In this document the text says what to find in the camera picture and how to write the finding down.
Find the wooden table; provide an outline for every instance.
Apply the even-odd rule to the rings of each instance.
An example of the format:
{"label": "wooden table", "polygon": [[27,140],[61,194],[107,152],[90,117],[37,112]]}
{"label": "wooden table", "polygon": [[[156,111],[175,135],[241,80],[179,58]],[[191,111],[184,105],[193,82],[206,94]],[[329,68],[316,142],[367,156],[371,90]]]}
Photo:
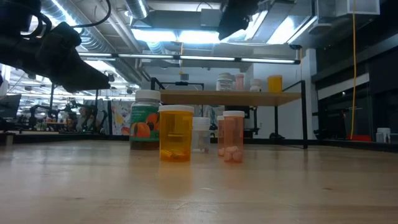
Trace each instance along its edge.
{"label": "wooden table", "polygon": [[128,142],[0,149],[0,223],[397,223],[398,155],[246,146],[159,162]]}

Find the ductwork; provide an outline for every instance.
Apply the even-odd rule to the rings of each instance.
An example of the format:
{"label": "ductwork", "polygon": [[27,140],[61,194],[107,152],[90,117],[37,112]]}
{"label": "ductwork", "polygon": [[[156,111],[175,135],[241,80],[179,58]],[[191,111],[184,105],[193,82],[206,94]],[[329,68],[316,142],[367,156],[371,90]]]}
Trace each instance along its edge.
{"label": "ductwork", "polygon": [[[53,0],[42,0],[42,13],[58,21],[68,21],[71,19],[68,17],[73,16],[73,20],[77,24],[91,23],[84,13],[82,13],[70,0],[57,0],[57,3],[58,5],[56,5]],[[95,27],[84,28],[81,36],[81,46],[89,52],[115,52],[113,46]],[[123,59],[117,58],[116,61],[106,63],[113,66],[127,82],[141,83],[141,74]]]}
{"label": "ductwork", "polygon": [[149,6],[145,0],[126,0],[127,9],[135,19],[144,19],[149,14]]}

